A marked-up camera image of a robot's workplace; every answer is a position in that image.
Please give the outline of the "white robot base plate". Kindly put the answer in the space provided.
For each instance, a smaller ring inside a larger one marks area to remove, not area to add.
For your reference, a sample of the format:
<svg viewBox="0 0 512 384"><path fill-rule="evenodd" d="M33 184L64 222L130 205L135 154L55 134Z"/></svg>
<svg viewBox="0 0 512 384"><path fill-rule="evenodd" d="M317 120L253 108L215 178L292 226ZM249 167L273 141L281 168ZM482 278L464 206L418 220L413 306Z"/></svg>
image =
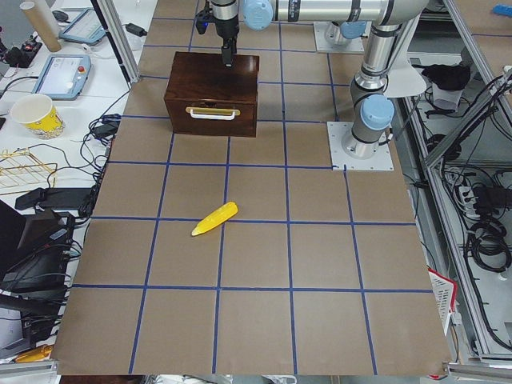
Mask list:
<svg viewBox="0 0 512 384"><path fill-rule="evenodd" d="M331 168L333 170L393 171L387 137L375 143L358 142L352 135L352 122L328 122Z"/></svg>

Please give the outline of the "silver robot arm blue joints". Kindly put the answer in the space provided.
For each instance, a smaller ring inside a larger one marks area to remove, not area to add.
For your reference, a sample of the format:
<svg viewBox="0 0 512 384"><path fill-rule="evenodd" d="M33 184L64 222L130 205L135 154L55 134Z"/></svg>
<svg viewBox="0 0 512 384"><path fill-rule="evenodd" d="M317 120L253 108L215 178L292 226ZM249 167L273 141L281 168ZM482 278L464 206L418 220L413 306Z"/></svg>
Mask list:
<svg viewBox="0 0 512 384"><path fill-rule="evenodd" d="M371 23L359 71L350 84L355 121L352 135L375 143L388 129L394 106L384 95L387 75L401 49L407 48L427 1L244 1L243 21L260 31L272 21Z"/></svg>

